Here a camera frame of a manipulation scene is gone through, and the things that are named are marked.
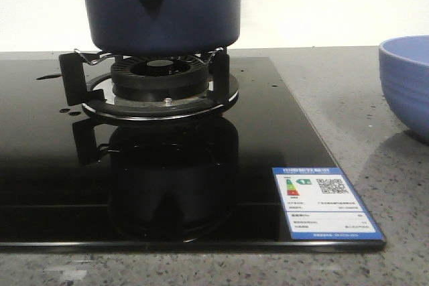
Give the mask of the black pot support grate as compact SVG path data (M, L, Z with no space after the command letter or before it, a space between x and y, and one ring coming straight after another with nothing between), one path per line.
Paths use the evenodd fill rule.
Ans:
M113 92L111 66L116 62L131 57L185 60L188 56L208 68L208 88L199 94L176 100L165 98L159 102L149 102L124 99ZM60 55L59 63L68 105L80 105L87 114L105 121L139 123L189 119L226 111L239 97L239 84L230 73L229 55L223 48L201 55L167 57L125 57L75 50Z

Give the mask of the blue energy label sticker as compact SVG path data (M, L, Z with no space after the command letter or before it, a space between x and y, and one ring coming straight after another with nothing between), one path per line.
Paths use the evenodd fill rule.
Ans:
M380 240L384 235L339 167L274 167L293 240Z

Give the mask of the light blue ribbed bowl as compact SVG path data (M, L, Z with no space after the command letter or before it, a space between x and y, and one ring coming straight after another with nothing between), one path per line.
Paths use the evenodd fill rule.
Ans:
M379 77L393 114L428 141L428 36L409 35L382 42Z

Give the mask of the black glass gas stove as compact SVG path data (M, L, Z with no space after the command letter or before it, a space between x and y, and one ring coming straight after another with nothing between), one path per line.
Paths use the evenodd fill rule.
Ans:
M268 58L233 58L227 112L111 125L65 101L59 63L1 62L1 250L365 252L293 240L272 169L339 167Z

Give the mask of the dark blue pot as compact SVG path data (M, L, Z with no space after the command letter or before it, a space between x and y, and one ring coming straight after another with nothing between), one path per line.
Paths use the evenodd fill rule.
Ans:
M240 33L241 0L84 0L93 43L130 56L224 48Z

